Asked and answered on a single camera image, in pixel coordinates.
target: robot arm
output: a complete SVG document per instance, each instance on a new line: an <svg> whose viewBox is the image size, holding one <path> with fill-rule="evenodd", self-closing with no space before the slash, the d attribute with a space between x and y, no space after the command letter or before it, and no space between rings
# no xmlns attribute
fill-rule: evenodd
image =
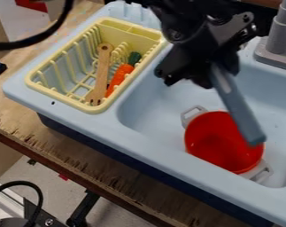
<svg viewBox="0 0 286 227"><path fill-rule="evenodd" d="M158 0L147 5L174 45L155 75L168 86L189 79L207 89L214 87L245 140L250 145L265 142L233 79L240 71L240 46L256 36L253 14L236 14L226 0Z"/></svg>
<svg viewBox="0 0 286 227"><path fill-rule="evenodd" d="M156 69L156 76L166 85L190 79L209 89L213 62L238 74L237 51L256 36L252 13L236 14L226 0L159 0L147 5L160 19L166 39L174 44Z"/></svg>

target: red bowl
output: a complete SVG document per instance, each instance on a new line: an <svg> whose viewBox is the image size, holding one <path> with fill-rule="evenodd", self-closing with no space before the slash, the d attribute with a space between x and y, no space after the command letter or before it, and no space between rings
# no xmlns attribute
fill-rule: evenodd
<svg viewBox="0 0 286 227"><path fill-rule="evenodd" d="M186 129L188 153L236 174L256 167L263 156L264 144L249 146L226 112L200 114Z"/></svg>

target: white pot handle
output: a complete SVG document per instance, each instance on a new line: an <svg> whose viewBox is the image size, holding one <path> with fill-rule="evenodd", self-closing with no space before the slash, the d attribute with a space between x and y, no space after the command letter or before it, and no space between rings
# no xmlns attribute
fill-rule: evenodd
<svg viewBox="0 0 286 227"><path fill-rule="evenodd" d="M194 118L206 112L208 111L202 106L193 106L189 110L181 113L182 126L186 129Z"/></svg>
<svg viewBox="0 0 286 227"><path fill-rule="evenodd" d="M272 168L266 163L265 160L262 160L260 164L251 169L250 171L241 174L244 178L250 179L256 183L261 184L267 180L273 174Z"/></svg>

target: black cord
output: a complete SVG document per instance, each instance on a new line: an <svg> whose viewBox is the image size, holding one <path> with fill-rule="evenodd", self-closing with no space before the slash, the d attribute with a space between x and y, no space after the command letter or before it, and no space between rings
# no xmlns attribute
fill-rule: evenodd
<svg viewBox="0 0 286 227"><path fill-rule="evenodd" d="M41 213L42 206L43 206L43 193L42 193L41 189L36 184L33 184L31 182L14 181L14 182L9 182L7 184L1 185L0 186L0 192L2 192L3 190L5 190L7 188L13 187L13 186L22 186L22 185L35 189L37 192L37 195L38 195L38 203L37 203L37 206L35 208L35 211L32 214L32 216L30 217L30 219L28 220L28 222L24 225L24 227L34 227L37 216Z"/></svg>
<svg viewBox="0 0 286 227"><path fill-rule="evenodd" d="M51 36L56 31L58 31L58 29L62 26L69 12L72 10L73 2L74 0L65 0L64 10L62 14L59 16L58 21L54 25L52 25L50 28L48 28L46 31L38 35L33 35L26 39L18 40L15 42L8 42L8 43L0 42L0 51L9 51L9 50L14 50L18 48L28 47L30 45L37 44L47 39L49 36Z"/></svg>

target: toy carrot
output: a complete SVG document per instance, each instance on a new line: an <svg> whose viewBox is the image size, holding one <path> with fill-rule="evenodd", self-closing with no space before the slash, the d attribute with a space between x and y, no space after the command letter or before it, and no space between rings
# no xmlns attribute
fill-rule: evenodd
<svg viewBox="0 0 286 227"><path fill-rule="evenodd" d="M134 65L141 59L141 57L142 55L140 53L132 52L130 54L128 64L123 64L116 70L105 94L106 98L108 98L114 92L114 86L120 85L125 80L126 74L131 74L133 70L135 70Z"/></svg>

